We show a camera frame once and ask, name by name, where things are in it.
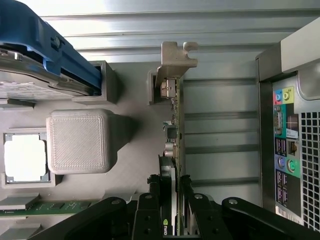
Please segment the grey parts rack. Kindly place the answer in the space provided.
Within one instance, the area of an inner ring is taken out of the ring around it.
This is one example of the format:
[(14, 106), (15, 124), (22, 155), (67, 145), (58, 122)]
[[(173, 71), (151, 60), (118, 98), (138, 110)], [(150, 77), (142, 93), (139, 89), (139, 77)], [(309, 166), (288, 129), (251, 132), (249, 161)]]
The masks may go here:
[[(100, 200), (104, 195), (129, 198), (135, 193), (145, 193), (147, 179), (159, 173), (158, 156), (163, 153), (165, 133), (163, 122), (171, 119), (171, 105), (148, 105), (147, 78), (159, 62), (111, 63), (118, 76), (118, 101), (106, 104), (105, 109), (133, 119), (132, 139), (117, 153), (117, 163), (106, 173), (65, 175), (57, 186), (30, 188), (21, 193), (38, 193), (47, 201)], [(52, 111), (83, 109), (70, 100), (36, 103), (32, 109), (0, 108), (0, 172), (4, 171), (3, 133), (17, 129), (44, 128)]]

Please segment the green ram stick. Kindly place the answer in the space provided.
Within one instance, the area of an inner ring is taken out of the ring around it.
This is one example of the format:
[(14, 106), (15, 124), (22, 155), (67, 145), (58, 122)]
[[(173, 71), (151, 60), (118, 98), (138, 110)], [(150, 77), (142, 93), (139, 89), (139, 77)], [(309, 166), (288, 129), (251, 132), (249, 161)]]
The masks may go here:
[(97, 199), (43, 200), (37, 196), (8, 196), (0, 200), (0, 218), (73, 215), (96, 204)]

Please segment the open pc case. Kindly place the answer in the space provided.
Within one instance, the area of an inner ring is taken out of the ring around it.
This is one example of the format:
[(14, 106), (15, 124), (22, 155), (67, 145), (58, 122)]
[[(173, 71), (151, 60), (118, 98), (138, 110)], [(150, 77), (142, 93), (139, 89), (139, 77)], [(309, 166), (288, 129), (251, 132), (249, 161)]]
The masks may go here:
[(255, 63), (262, 206), (320, 232), (320, 17)]

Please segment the silver cpu chip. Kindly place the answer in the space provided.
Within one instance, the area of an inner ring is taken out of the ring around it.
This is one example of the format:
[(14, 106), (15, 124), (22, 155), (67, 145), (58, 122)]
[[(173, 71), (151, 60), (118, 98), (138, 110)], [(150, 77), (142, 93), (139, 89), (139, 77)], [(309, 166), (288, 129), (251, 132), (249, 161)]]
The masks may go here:
[(15, 182), (40, 181), (46, 162), (46, 144), (38, 134), (13, 134), (4, 143), (5, 175)]

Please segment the silver hard disk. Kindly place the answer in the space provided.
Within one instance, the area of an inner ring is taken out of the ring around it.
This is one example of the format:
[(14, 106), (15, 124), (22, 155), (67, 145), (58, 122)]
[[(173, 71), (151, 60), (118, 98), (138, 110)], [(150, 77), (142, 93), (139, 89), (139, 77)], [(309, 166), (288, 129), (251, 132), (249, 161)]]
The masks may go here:
[(50, 73), (42, 60), (25, 46), (0, 42), (0, 99), (36, 102), (94, 95), (94, 86), (70, 73)]

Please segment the blue disk carrier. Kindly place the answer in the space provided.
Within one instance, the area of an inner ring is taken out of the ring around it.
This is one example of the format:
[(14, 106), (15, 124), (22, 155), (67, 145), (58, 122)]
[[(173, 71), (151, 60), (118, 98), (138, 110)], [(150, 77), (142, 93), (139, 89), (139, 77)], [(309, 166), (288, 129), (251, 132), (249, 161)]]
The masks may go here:
[(17, 0), (0, 0), (0, 42), (26, 47), (27, 51), (42, 57), (47, 72), (57, 76), (72, 74), (95, 87), (91, 96), (101, 94), (101, 67), (87, 61), (26, 4)]

